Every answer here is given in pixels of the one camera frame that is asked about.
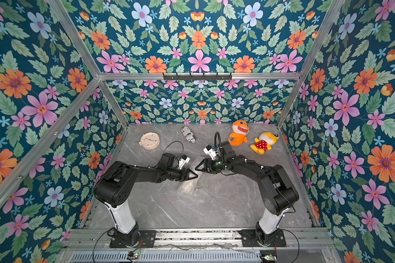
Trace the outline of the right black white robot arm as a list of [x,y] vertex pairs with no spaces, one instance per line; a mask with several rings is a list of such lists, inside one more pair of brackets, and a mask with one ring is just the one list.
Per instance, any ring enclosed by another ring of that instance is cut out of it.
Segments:
[[280,236],[280,222],[287,213],[295,211],[298,192],[285,169],[280,165],[265,166],[237,155],[228,142],[204,149],[204,158],[195,167],[196,171],[218,174],[243,175],[257,183],[265,210],[256,224],[255,239],[262,246],[268,246]]

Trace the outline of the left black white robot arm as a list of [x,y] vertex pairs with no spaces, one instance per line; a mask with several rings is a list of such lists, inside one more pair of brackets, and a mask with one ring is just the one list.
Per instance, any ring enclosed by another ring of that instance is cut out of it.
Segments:
[[140,242],[139,226],[128,204],[128,198],[136,182],[162,183],[165,180],[184,182],[199,177],[195,172],[184,167],[183,162],[188,162],[187,158],[185,160],[181,158],[178,166],[174,165],[175,160],[175,155],[164,153],[153,167],[140,167],[116,161],[95,184],[95,198],[105,205],[114,222],[113,238],[116,244],[135,247]]

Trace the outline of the clear bubble wrap sheet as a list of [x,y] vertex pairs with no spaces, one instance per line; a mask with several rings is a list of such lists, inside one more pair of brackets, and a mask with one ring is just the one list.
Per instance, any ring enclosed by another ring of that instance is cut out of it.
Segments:
[[198,156],[194,161],[190,163],[188,168],[190,169],[190,177],[194,179],[181,182],[177,189],[177,193],[180,195],[193,195],[198,188],[198,183],[201,177],[204,175],[202,171],[197,171],[195,168],[205,159],[204,156]]

